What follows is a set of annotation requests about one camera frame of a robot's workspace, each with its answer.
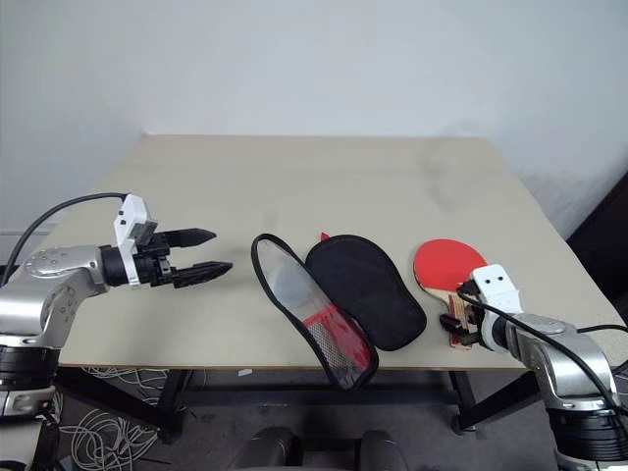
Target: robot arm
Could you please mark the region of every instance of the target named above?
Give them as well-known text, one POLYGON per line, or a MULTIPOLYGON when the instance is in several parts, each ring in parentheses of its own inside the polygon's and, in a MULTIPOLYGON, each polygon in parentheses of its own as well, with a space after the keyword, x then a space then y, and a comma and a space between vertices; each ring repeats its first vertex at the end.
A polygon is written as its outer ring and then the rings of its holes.
POLYGON ((55 392, 59 353, 86 298, 125 284, 182 288, 232 268, 228 262, 171 267, 171 247, 198 245, 216 235, 199 229, 155 233, 156 227, 143 200, 130 194, 115 221, 117 247, 40 250, 0 289, 0 468, 32 462, 37 441, 24 435, 38 436, 55 392))
POLYGON ((571 324, 524 313, 518 290, 500 265, 474 270, 472 282, 465 283, 460 291, 461 297, 473 304, 468 294, 477 295, 485 305, 506 312, 514 319, 508 321, 490 310, 480 311, 481 342, 493 351, 510 353, 535 373, 556 439, 559 469, 628 469, 628 437, 618 412, 621 402, 598 344, 586 334, 579 334, 571 324), (572 358, 522 328, 525 326, 575 353, 601 384, 594 384, 572 358))

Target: red paddle face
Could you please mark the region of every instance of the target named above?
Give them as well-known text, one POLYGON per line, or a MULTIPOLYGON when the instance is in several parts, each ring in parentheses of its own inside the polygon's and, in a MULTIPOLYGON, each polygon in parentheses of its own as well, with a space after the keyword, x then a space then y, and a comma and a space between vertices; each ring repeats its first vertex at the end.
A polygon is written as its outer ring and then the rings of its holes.
POLYGON ((487 265, 477 250, 466 243, 435 238, 419 247, 414 256, 414 277, 423 289, 456 291, 471 272, 487 265))

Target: table leg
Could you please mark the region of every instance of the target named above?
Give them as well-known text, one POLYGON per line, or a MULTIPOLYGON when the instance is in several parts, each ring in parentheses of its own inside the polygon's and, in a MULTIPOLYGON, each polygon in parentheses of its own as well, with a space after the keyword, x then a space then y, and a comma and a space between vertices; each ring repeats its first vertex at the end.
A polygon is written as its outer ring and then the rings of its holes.
POLYGON ((178 410, 177 399, 179 393, 183 392, 187 387, 187 383, 191 377, 192 370, 169 370, 166 377, 166 383, 159 395, 157 408, 165 413, 172 413, 178 418, 176 429, 160 429, 159 438, 164 444, 171 444, 176 441, 183 430, 183 411, 178 410))
POLYGON ((80 368, 59 368, 55 386, 61 393, 93 407, 157 428, 166 440, 173 441, 181 433, 183 417, 174 406, 149 405, 80 368))
POLYGON ((480 423, 512 414, 540 398, 537 379, 529 371, 478 404, 463 407, 461 402, 460 415, 453 419, 451 427, 456 434, 461 435, 472 431, 480 423))
MULTIPOLYGON (((458 394, 458 410, 462 414, 475 406, 476 400, 473 394, 473 388, 469 382, 469 376, 466 371, 449 371, 449 379, 453 390, 458 394)), ((469 427, 465 432, 475 432, 475 426, 469 427)))

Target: floor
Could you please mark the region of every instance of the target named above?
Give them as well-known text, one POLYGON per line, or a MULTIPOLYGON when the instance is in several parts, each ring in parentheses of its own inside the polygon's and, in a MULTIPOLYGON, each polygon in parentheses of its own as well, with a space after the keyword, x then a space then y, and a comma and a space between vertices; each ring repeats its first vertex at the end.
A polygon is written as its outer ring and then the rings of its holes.
MULTIPOLYGON (((238 381, 264 382, 286 372, 253 372, 243 379, 234 371, 194 375, 194 381, 210 384, 238 381)), ((311 382, 312 375, 325 381, 319 372, 299 373, 295 382, 311 382)), ((446 374, 435 372, 380 372, 375 381, 391 376, 421 383, 442 381, 446 374)), ((518 375, 512 372, 471 373, 470 381, 478 399, 482 399, 518 375)), ((63 423, 76 423, 89 410, 66 398, 63 423)), ((367 405, 321 407, 192 407, 187 411, 183 435, 173 445, 157 443, 146 458, 164 461, 137 461, 135 470, 148 469, 226 469, 238 448, 255 433, 269 426, 288 426, 305 437, 359 438, 372 429, 388 431, 403 450, 412 471, 555 471, 554 441, 546 412, 537 403, 483 426, 476 434, 459 437, 449 428, 455 408, 426 405, 367 405)), ((70 436, 63 436, 59 456, 70 451, 70 436)), ((350 469, 349 453, 316 453, 306 457, 306 464, 350 469)))

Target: black cable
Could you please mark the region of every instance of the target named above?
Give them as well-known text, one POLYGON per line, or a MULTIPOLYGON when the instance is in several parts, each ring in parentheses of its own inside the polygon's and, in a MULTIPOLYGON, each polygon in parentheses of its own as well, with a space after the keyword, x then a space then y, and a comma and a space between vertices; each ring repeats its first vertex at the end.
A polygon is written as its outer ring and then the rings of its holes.
POLYGON ((20 237, 20 240, 18 240, 18 243, 16 243, 15 247, 13 247, 13 250, 11 251, 11 255, 9 256, 9 260, 7 261, 7 268, 5 269, 4 274, 2 275, 2 279, 0 280, 0 287, 3 287, 5 284, 9 282, 9 278, 11 277, 11 275, 13 274, 13 271, 16 268, 16 262, 18 260, 18 257, 20 256, 20 252, 24 248, 28 238, 50 216, 52 216, 55 213, 58 213, 62 209, 66 209, 70 206, 83 203, 85 201, 91 201, 93 199, 104 199, 104 198, 120 198, 124 201, 126 197, 127 197, 126 193, 88 194, 86 196, 81 196, 79 198, 69 199, 68 201, 60 203, 56 205, 54 208, 51 208, 45 213, 43 213, 41 216, 35 219, 34 222, 30 226, 28 226, 28 228, 24 231, 24 233, 20 237))
POLYGON ((582 329, 578 329, 578 334, 585 334, 587 332, 595 332, 595 331, 610 331, 610 330, 621 331, 628 334, 628 327, 619 326, 617 324, 600 324, 598 326, 583 327, 582 329))
POLYGON ((614 370, 612 370, 613 375, 617 375, 623 373, 623 370, 628 367, 628 360, 624 361, 621 365, 617 366, 614 370))
MULTIPOLYGON (((524 322, 520 321, 519 319, 517 319, 515 317, 512 317, 510 314, 507 314, 507 313, 503 312, 502 310, 497 309, 496 307, 493 307, 491 304, 487 304, 485 302, 482 302, 480 300, 474 299, 471 296, 466 295, 462 291, 462 288, 458 289, 458 296, 460 296, 460 299, 462 299, 463 301, 468 302, 469 304, 472 304, 474 306, 481 307, 482 309, 486 309, 487 311, 491 311, 491 312, 496 313, 499 317, 502 317, 506 321, 514 324, 515 326, 520 328, 522 331, 525 331, 525 332, 527 332, 529 334, 532 334, 537 339, 542 340, 545 343, 547 343, 547 344, 553 346, 554 348, 556 348, 558 351, 560 351, 560 353, 562 353, 563 355, 565 355, 566 357, 571 359, 576 365, 578 365, 580 367, 580 369, 582 371, 584 371, 585 375, 587 375, 587 378, 589 378, 589 380, 591 380, 591 382, 596 386, 596 388, 598 389, 598 391, 600 392, 600 394, 604 398, 604 401, 606 402, 606 407, 607 408, 612 409, 612 410, 614 410, 615 412, 617 412, 618 414, 621 414, 621 415, 626 414, 626 410, 624 409, 624 407, 622 405, 615 404, 615 401, 614 401, 614 399, 612 397, 612 393, 609 390, 606 389, 606 386, 603 384, 602 380, 591 369, 591 367, 582 358, 580 358, 580 356, 578 356, 572 350, 567 348, 565 345, 563 345, 562 343, 560 343, 557 340, 552 339, 550 336, 547 336, 546 334, 544 334, 542 332, 539 332, 536 329, 528 326, 527 324, 525 324, 524 322)), ((628 437, 628 429, 626 428, 626 424, 623 423, 623 421, 621 420, 620 417, 617 417, 617 420, 619 421, 619 426, 623 430, 624 434, 628 437)))

